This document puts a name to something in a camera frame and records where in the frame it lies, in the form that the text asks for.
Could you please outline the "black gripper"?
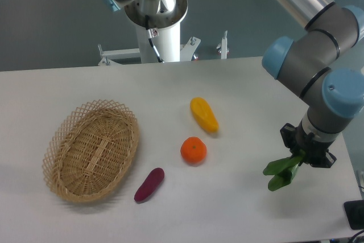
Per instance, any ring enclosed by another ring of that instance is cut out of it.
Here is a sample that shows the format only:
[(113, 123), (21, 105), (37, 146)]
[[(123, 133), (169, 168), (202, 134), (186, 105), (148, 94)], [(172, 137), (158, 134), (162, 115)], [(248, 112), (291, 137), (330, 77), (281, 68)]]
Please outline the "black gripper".
[(281, 129), (284, 145), (289, 149), (291, 158), (300, 157), (301, 150), (305, 152), (299, 162), (302, 164), (310, 165), (313, 168), (331, 168), (335, 162), (336, 157), (329, 152), (329, 146), (333, 142), (319, 142), (314, 139), (314, 133), (306, 134), (302, 125), (294, 127), (290, 123), (286, 123)]

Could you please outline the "silver blue-capped robot arm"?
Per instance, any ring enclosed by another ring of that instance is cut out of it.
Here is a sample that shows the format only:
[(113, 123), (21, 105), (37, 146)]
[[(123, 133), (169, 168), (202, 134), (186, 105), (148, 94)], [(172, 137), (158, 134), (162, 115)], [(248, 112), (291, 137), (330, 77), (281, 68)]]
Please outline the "silver blue-capped robot arm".
[[(187, 0), (103, 1), (135, 24), (142, 62), (193, 59), (198, 40), (180, 46)], [(307, 32), (298, 41), (277, 39), (262, 57), (263, 68), (308, 105), (300, 124), (286, 124), (280, 133), (298, 164), (329, 168), (336, 161), (329, 146), (363, 109), (363, 74), (330, 65), (363, 38), (363, 11), (334, 0), (277, 1)]]

